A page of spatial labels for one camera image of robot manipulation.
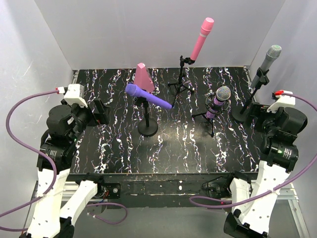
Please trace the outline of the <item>black round-base mic stand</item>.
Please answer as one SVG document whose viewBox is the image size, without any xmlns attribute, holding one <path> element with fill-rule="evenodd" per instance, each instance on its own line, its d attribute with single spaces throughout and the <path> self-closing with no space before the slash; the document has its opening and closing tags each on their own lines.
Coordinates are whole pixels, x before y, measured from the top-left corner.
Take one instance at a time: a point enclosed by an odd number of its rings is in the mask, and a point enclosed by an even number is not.
<svg viewBox="0 0 317 238">
<path fill-rule="evenodd" d="M 251 102 L 253 101 L 253 97 L 255 96 L 256 92 L 263 86 L 269 83 L 269 79 L 266 76 L 268 71 L 264 72 L 260 67 L 257 70 L 256 76 L 259 78 L 257 83 L 255 84 L 255 88 L 250 95 L 250 97 L 245 101 L 243 107 L 234 107 L 231 109 L 231 116 L 232 118 L 238 123 L 244 123 L 247 117 L 247 109 L 250 106 Z"/>
</svg>

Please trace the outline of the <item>purple plastic microphone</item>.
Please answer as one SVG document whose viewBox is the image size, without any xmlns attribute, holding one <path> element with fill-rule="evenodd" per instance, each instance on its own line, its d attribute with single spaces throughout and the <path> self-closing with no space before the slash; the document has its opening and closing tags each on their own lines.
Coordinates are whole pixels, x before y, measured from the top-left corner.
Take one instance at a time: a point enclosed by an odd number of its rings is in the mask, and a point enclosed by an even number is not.
<svg viewBox="0 0 317 238">
<path fill-rule="evenodd" d="M 147 91 L 142 90 L 140 87 L 138 87 L 135 84 L 131 84 L 131 83 L 127 84 L 125 87 L 125 92 L 133 97 L 143 97 L 148 102 L 155 104 L 155 105 L 157 105 L 161 108 L 164 108 L 166 110 L 170 110 L 172 108 L 172 105 L 169 102 L 164 101 L 164 100 L 158 98 L 157 96 L 154 96 L 154 95 L 148 93 Z"/>
</svg>

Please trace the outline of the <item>black clip mic stand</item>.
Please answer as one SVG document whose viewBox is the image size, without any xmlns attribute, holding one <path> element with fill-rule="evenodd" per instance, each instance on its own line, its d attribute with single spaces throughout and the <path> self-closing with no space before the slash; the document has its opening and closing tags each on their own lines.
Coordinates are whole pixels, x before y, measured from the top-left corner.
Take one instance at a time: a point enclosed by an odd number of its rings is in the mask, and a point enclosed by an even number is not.
<svg viewBox="0 0 317 238">
<path fill-rule="evenodd" d="M 150 118 L 148 110 L 149 102 L 146 100 L 146 98 L 137 97 L 135 100 L 135 105 L 138 107 L 142 106 L 144 109 L 144 117 L 137 126 L 138 132 L 144 137 L 154 136 L 158 131 L 158 124 L 156 120 Z"/>
</svg>

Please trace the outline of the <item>purple glitter microphone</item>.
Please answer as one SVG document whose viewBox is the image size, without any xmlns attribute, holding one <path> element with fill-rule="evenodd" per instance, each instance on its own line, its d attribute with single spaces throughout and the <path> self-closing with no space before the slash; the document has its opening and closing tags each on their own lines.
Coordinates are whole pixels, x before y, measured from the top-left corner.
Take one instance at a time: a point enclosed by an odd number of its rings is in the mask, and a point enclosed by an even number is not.
<svg viewBox="0 0 317 238">
<path fill-rule="evenodd" d="M 227 86 L 219 87 L 215 93 L 206 97 L 205 106 L 207 109 L 206 117 L 212 119 L 229 109 L 231 90 Z"/>
</svg>

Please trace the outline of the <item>silver microphone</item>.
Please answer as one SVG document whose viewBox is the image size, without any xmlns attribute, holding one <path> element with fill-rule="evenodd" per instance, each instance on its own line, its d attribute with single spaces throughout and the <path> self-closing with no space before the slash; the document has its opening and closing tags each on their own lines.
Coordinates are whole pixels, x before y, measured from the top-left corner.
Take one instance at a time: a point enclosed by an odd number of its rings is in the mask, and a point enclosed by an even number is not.
<svg viewBox="0 0 317 238">
<path fill-rule="evenodd" d="M 270 66 L 272 63 L 278 59 L 282 51 L 282 47 L 280 45 L 272 45 L 268 51 L 266 52 L 265 59 L 260 66 L 260 69 L 263 73 L 269 71 Z"/>
</svg>

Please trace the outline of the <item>black folding tripod stand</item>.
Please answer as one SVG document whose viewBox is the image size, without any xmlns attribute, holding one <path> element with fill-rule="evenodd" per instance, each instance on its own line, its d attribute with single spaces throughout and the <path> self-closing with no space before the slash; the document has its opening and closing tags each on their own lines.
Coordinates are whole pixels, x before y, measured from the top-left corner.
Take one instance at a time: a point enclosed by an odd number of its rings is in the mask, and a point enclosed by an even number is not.
<svg viewBox="0 0 317 238">
<path fill-rule="evenodd" d="M 191 94 L 194 93 L 194 88 L 189 88 L 187 86 L 185 86 L 185 84 L 183 83 L 183 80 L 185 78 L 185 74 L 183 72 L 183 68 L 185 64 L 188 65 L 192 65 L 195 61 L 190 59 L 190 58 L 183 58 L 183 56 L 180 56 L 180 70 L 179 70 L 179 75 L 178 75 L 178 80 L 176 83 L 168 83 L 168 87 L 174 86 L 176 93 L 174 96 L 174 100 L 172 103 L 172 107 L 174 107 L 175 102 L 177 97 L 180 95 L 180 93 L 184 92 L 184 91 L 189 91 Z"/>
</svg>

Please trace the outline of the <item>pink microphone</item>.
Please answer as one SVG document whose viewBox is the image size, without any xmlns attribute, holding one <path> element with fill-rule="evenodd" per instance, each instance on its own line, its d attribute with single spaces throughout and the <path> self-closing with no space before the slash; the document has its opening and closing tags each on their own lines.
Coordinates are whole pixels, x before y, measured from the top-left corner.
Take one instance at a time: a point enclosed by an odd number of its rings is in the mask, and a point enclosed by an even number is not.
<svg viewBox="0 0 317 238">
<path fill-rule="evenodd" d="M 213 28 L 213 24 L 214 24 L 214 20 L 211 17 L 207 17 L 203 21 L 203 23 L 201 25 L 201 29 L 200 29 L 200 34 L 196 40 L 193 51 L 190 55 L 190 60 L 192 62 L 196 61 L 204 43 L 205 43 L 207 36 L 209 35 L 209 33 L 211 32 L 211 30 Z"/>
</svg>

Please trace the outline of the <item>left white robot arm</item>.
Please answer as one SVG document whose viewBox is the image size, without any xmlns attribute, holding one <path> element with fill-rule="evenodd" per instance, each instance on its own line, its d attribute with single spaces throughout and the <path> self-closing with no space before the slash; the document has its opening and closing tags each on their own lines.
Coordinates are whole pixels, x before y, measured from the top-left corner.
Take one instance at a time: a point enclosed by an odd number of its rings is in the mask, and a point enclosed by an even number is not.
<svg viewBox="0 0 317 238">
<path fill-rule="evenodd" d="M 93 197 L 107 193 L 105 180 L 97 174 L 86 174 L 77 191 L 62 206 L 64 185 L 70 173 L 76 143 L 87 127 L 109 123 L 110 107 L 100 99 L 93 100 L 96 111 L 78 103 L 61 104 L 49 111 L 47 131 L 41 138 L 38 156 L 38 191 L 31 224 L 23 238 L 70 238 L 80 215 Z"/>
</svg>

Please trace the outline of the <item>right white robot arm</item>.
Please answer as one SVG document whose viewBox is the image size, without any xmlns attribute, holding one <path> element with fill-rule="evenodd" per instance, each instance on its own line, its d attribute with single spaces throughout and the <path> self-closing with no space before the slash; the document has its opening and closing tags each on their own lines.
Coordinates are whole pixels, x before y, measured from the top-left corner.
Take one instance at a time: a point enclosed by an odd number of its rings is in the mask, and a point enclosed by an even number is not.
<svg viewBox="0 0 317 238">
<path fill-rule="evenodd" d="M 272 105 L 252 103 L 248 119 L 256 119 L 255 130 L 264 134 L 255 184 L 235 172 L 229 189 L 235 204 L 227 215 L 224 232 L 235 238 L 266 238 L 271 214 L 279 195 L 274 187 L 284 183 L 299 157 L 293 144 L 307 125 L 304 113 L 294 108 L 295 101 L 276 101 Z"/>
</svg>

